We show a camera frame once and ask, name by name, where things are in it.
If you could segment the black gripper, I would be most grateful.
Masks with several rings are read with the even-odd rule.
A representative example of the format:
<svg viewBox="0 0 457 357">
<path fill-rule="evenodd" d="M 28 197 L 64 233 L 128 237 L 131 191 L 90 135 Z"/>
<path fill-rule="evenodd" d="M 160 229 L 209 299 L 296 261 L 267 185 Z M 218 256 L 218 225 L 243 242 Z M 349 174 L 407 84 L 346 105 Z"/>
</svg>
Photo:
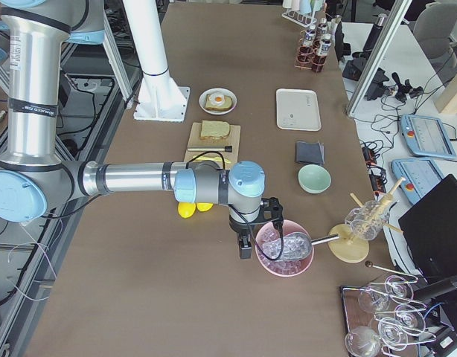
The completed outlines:
<svg viewBox="0 0 457 357">
<path fill-rule="evenodd" d="M 230 204 L 229 225 L 237 233 L 239 256 L 241 260 L 247 260 L 252 255 L 251 238 L 254 236 L 253 229 L 266 223 L 272 224 L 280 236 L 283 236 L 283 206 L 278 198 L 261 198 L 258 208 L 245 213 Z"/>
</svg>

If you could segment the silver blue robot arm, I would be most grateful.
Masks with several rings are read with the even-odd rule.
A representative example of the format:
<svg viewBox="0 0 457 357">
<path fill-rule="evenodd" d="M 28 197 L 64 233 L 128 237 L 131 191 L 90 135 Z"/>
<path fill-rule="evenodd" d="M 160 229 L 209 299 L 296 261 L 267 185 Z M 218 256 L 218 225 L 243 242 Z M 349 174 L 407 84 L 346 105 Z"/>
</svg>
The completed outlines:
<svg viewBox="0 0 457 357">
<path fill-rule="evenodd" d="M 10 30 L 7 147 L 0 155 L 0 218 L 26 222 L 75 199 L 116 192 L 171 191 L 179 202 L 226 206 L 240 257 L 258 249 L 254 227 L 269 223 L 283 231 L 282 207 L 263 197 L 265 174 L 252 161 L 227 169 L 210 161 L 100 164 L 63 160 L 58 138 L 61 46 L 103 45 L 119 91 L 95 111 L 90 141 L 112 138 L 122 112 L 137 102 L 139 120 L 177 123 L 185 118 L 190 90 L 169 74 L 154 1 L 125 1 L 124 13 L 141 65 L 134 92 L 112 38 L 102 1 L 3 1 L 1 18 Z"/>
</svg>

